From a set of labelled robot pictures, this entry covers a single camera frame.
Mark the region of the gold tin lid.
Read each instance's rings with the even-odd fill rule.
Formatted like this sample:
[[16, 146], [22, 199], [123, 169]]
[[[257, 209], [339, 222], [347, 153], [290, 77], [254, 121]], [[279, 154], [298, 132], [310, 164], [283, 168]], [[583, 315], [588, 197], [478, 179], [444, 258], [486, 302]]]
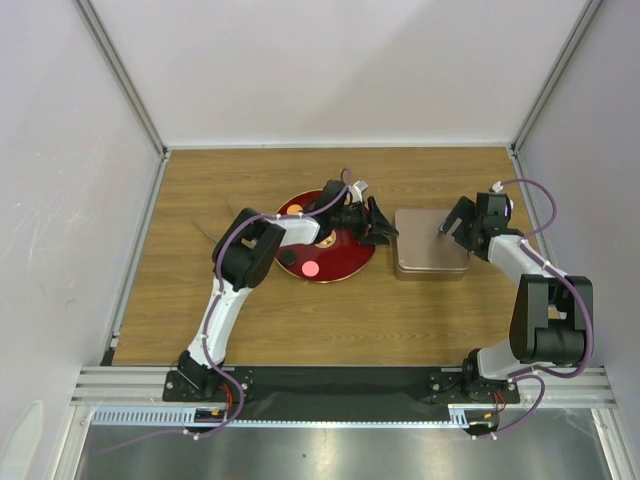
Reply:
[[393, 218], [399, 235], [393, 240], [394, 264], [461, 265], [470, 263], [469, 253], [459, 246], [451, 236], [439, 232], [446, 218], [443, 209], [398, 209]]

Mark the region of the steel serving tongs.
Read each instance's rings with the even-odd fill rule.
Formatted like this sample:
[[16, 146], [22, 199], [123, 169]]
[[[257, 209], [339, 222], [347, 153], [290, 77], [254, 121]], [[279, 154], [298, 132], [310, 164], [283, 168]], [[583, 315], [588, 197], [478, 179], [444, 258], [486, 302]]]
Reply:
[[189, 219], [191, 225], [208, 240], [218, 244], [227, 228], [236, 216], [237, 210], [228, 198], [225, 198], [211, 211], [201, 213]]

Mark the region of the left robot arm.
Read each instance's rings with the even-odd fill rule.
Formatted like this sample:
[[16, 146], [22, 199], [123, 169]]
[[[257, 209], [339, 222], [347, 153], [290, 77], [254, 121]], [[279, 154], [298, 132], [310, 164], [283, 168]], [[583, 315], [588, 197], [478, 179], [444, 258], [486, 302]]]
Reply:
[[240, 211], [212, 253], [211, 295], [194, 339], [177, 361], [185, 388], [198, 400], [220, 388], [230, 334], [249, 294], [273, 264], [315, 283], [345, 280], [361, 271], [377, 247], [399, 233], [364, 181], [329, 180], [299, 194], [274, 214]]

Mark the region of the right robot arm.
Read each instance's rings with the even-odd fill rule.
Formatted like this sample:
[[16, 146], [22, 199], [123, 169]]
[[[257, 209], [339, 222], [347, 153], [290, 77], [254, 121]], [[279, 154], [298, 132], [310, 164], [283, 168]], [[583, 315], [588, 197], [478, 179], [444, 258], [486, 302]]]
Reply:
[[517, 286], [506, 340], [469, 353], [460, 389], [482, 402], [496, 388], [544, 372], [570, 379], [583, 373], [594, 350], [593, 285], [544, 259], [509, 226], [511, 200], [502, 193], [462, 196], [439, 227], [443, 235], [501, 270]]

